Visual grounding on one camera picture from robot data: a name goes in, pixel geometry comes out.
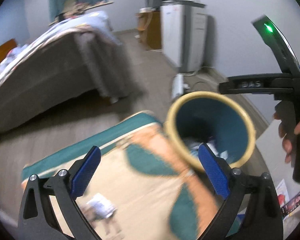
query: rug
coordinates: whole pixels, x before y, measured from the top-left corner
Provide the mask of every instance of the rug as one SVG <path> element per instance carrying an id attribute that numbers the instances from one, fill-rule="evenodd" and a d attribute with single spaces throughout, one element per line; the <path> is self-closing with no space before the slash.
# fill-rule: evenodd
<path id="1" fill-rule="evenodd" d="M 149 112 L 25 167 L 22 187 L 32 174 L 44 178 L 69 169 L 93 145 L 101 149 L 101 163 L 76 202 L 84 207 L 99 193 L 113 203 L 115 224 L 94 223 L 102 239 L 196 240 L 217 213 L 213 195 L 180 159 Z M 63 232 L 72 236 L 55 197 L 51 202 Z"/>

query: green led indicator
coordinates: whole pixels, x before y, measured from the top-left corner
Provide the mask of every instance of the green led indicator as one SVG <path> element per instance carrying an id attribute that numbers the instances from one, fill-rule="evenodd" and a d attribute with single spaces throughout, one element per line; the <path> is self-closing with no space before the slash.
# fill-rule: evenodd
<path id="1" fill-rule="evenodd" d="M 265 23 L 265 26 L 267 27 L 268 31 L 270 31 L 271 33 L 273 33 L 272 28 L 268 24 Z"/>

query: metal bolt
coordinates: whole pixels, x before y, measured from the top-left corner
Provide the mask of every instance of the metal bolt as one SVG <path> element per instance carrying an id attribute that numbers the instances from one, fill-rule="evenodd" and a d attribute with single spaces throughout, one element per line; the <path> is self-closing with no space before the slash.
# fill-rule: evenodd
<path id="1" fill-rule="evenodd" d="M 30 176 L 30 180 L 31 181 L 35 180 L 36 178 L 37 178 L 37 175 L 35 175 L 35 174 L 33 174 L 33 175 Z"/>
<path id="2" fill-rule="evenodd" d="M 59 171 L 58 174 L 59 174 L 60 177 L 63 177 L 67 174 L 67 171 L 66 170 L 61 170 L 61 171 Z"/>
<path id="3" fill-rule="evenodd" d="M 232 172 L 235 174 L 235 175 L 240 175 L 241 174 L 241 170 L 239 168 L 233 168 L 232 169 Z"/>
<path id="4" fill-rule="evenodd" d="M 262 177 L 264 177 L 265 179 L 271 179 L 270 174 L 267 172 L 262 173 Z"/>

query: blue textured pad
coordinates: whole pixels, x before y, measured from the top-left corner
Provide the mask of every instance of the blue textured pad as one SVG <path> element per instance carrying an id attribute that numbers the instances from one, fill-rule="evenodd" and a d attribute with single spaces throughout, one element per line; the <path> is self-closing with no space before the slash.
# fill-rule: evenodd
<path id="1" fill-rule="evenodd" d="M 210 152 L 206 144 L 202 144 L 198 150 L 199 160 L 212 183 L 214 190 L 218 195 L 221 195 L 223 199 L 226 199 L 229 194 L 228 178 L 223 173 L 218 163 L 216 162 L 216 156 L 213 152 Z"/>
<path id="2" fill-rule="evenodd" d="M 101 151 L 96 147 L 72 178 L 70 196 L 73 199 L 83 195 L 100 161 Z"/>

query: pillow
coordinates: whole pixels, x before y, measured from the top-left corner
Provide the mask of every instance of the pillow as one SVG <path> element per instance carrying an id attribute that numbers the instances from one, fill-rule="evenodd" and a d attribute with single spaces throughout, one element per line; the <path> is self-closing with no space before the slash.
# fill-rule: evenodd
<path id="1" fill-rule="evenodd" d="M 78 0 L 65 0 L 65 2 L 63 3 L 64 7 L 62 13 L 71 11 L 72 8 L 76 5 L 77 1 Z"/>

